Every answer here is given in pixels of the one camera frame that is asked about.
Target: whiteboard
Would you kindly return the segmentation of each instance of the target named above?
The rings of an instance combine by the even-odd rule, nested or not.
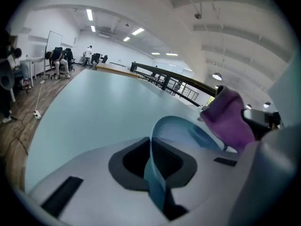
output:
[[[55,47],[60,47],[62,40],[63,40],[62,35],[50,31],[47,40],[47,45],[46,45],[46,52],[54,50]]]

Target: black rectangular slot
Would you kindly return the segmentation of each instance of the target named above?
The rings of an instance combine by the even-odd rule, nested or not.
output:
[[[235,167],[235,165],[237,163],[237,161],[235,161],[235,160],[222,158],[222,157],[217,157],[217,158],[214,159],[214,161],[216,161],[218,163],[221,163],[221,164],[224,164],[224,165],[231,166],[231,167]]]
[[[68,177],[41,207],[53,217],[58,217],[82,182],[83,179],[81,178]]]

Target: light blue table surface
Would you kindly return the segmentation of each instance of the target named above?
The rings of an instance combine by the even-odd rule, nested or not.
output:
[[[100,71],[84,70],[55,98],[35,132],[25,170],[28,194],[45,176],[75,156],[102,146],[149,137],[162,117],[183,117],[218,145],[198,112],[153,84]]]

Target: railing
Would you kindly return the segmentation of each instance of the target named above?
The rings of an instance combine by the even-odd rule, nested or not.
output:
[[[125,65],[120,65],[120,64],[117,64],[117,63],[113,63],[113,62],[109,62],[110,65],[118,65],[118,66],[122,66],[122,67],[126,67]]]
[[[156,78],[154,76],[139,72],[137,70],[134,70],[135,67],[140,67],[142,69],[151,71],[152,73],[158,74],[159,77]],[[191,90],[190,88],[187,88],[186,85],[190,85],[194,88],[197,88],[213,97],[215,97],[216,90],[208,85],[205,85],[199,81],[196,81],[194,79],[185,77],[183,75],[159,69],[153,66],[138,64],[138,63],[132,63],[132,66],[130,68],[131,72],[135,72],[139,75],[141,75],[141,79],[148,80],[149,82],[155,83],[156,86],[161,87],[162,90],[169,90],[169,93],[177,94],[180,97],[183,97],[184,99],[188,100],[192,104],[199,106],[198,103],[196,103],[194,100],[198,97],[198,93]],[[185,86],[183,88],[180,87],[179,90],[175,90],[175,86],[177,83],[181,81],[182,83],[185,83]]]

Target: purple cloth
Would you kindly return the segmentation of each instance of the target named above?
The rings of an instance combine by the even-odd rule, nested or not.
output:
[[[242,119],[243,109],[244,102],[236,91],[219,86],[217,96],[198,120],[204,121],[219,139],[241,153],[247,144],[255,141],[251,128]]]

